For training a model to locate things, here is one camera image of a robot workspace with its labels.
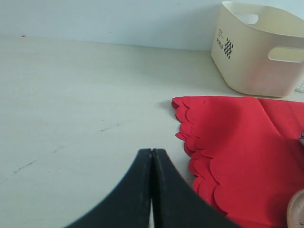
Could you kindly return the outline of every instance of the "plastic basket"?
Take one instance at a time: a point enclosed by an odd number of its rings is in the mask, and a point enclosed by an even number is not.
[[[232,89],[289,95],[304,76],[304,20],[274,7],[225,1],[211,56]]]

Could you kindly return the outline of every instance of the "basket handle hole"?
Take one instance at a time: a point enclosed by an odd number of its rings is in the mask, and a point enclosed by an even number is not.
[[[234,15],[243,23],[248,25],[254,25],[258,21],[257,14],[244,14],[244,13],[234,13]]]
[[[288,47],[275,47],[269,52],[268,58],[274,61],[302,63],[304,62],[304,50]]]

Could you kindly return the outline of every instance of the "red napkin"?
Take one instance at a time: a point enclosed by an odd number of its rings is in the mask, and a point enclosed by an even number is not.
[[[288,202],[304,189],[304,103],[202,96],[172,106],[193,189],[241,226],[286,227]]]

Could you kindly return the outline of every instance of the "white table surface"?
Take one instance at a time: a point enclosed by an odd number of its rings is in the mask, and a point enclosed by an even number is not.
[[[189,95],[240,94],[209,52],[1,36],[0,227],[69,224],[140,148],[165,148],[191,183],[171,108]]]

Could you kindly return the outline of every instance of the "white wall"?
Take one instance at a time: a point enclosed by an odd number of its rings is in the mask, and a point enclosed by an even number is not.
[[[210,50],[222,0],[0,0],[0,34]],[[243,0],[304,19],[304,0]]]

